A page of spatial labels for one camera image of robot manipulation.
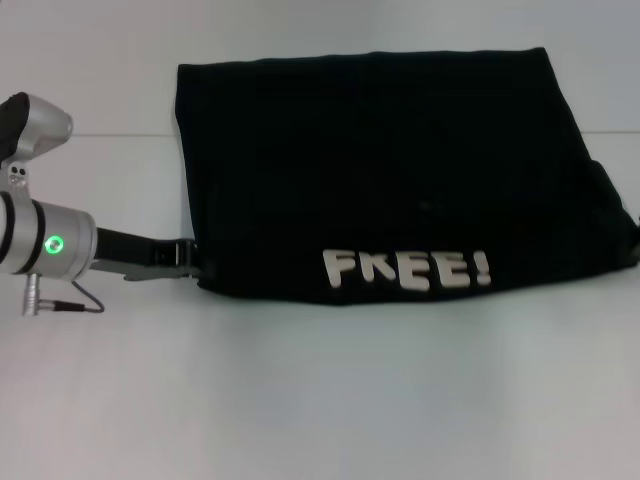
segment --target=robotic arm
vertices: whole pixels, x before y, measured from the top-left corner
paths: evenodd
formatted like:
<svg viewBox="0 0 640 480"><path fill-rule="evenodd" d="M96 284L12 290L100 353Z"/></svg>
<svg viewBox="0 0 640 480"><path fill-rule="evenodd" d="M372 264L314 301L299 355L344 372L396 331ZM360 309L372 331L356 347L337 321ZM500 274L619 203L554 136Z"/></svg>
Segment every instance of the robotic arm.
<svg viewBox="0 0 640 480"><path fill-rule="evenodd" d="M0 272L27 275L25 315L51 309L40 277L74 282L88 269L125 280L197 277L192 239L153 240L97 228L86 212L32 200L27 163L64 144L73 120L26 93L0 105Z"/></svg>

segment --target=black fabric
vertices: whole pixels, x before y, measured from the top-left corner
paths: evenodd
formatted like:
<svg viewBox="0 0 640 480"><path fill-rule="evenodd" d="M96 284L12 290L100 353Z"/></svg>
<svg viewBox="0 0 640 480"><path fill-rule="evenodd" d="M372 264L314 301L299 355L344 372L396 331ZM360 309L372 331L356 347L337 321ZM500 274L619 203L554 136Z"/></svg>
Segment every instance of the black fabric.
<svg viewBox="0 0 640 480"><path fill-rule="evenodd" d="M636 263L637 228L543 49L182 65L176 116L206 289L432 301ZM327 249L354 252L339 287ZM428 290L399 279L416 251ZM445 285L442 251L464 255L468 286ZM386 254L395 280L365 280L357 252Z"/></svg>

